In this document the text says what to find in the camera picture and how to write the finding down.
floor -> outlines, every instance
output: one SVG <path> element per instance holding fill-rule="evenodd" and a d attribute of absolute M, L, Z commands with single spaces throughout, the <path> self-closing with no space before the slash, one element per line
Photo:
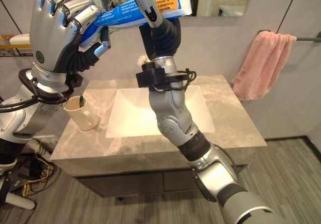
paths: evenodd
<path fill-rule="evenodd" d="M 214 0 L 212 16 L 218 16 L 220 6 L 243 6 L 247 0 Z"/>
<path fill-rule="evenodd" d="M 268 142 L 240 174 L 240 182 L 265 199 L 288 223 L 321 223 L 321 164 L 302 140 Z M 67 174 L 32 196 L 29 220 L 40 224 L 223 224 L 218 205 L 198 192 L 102 198 Z M 5 205 L 1 224 L 23 224 L 32 211 Z"/>

mug handle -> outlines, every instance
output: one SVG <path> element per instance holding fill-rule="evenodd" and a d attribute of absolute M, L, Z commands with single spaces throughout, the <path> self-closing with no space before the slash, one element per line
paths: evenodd
<path fill-rule="evenodd" d="M 89 120 L 89 126 L 93 127 L 93 125 L 95 124 L 95 119 L 92 117 L 92 114 L 89 111 L 84 111 L 82 112 L 86 118 Z"/>

towel bar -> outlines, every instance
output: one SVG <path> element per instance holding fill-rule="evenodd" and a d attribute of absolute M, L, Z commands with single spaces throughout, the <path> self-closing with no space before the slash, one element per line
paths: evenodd
<path fill-rule="evenodd" d="M 260 30 L 257 34 L 259 34 L 260 32 L 264 32 L 264 31 L 270 32 L 270 30 Z M 321 42 L 321 32 L 319 32 L 316 37 L 297 37 L 296 40 L 297 41 Z"/>

bathroom vanity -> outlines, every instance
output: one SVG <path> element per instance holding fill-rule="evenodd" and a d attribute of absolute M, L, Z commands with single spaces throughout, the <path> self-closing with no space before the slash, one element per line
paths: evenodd
<path fill-rule="evenodd" d="M 198 76 L 190 88 L 194 121 L 236 164 L 266 147 L 223 76 Z M 63 171 L 102 196 L 197 189 L 183 155 L 158 132 L 148 90 L 138 90 L 136 79 L 91 81 L 84 97 L 100 124 L 84 132 L 69 120 L 51 157 Z"/>

cabinet drawer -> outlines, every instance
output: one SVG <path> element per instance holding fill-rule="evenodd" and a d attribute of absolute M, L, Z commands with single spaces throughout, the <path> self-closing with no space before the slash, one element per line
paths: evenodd
<path fill-rule="evenodd" d="M 191 170 L 164 172 L 164 191 L 196 190 Z"/>
<path fill-rule="evenodd" d="M 164 191 L 162 173 L 78 178 L 89 189 L 105 197 L 160 193 Z"/>

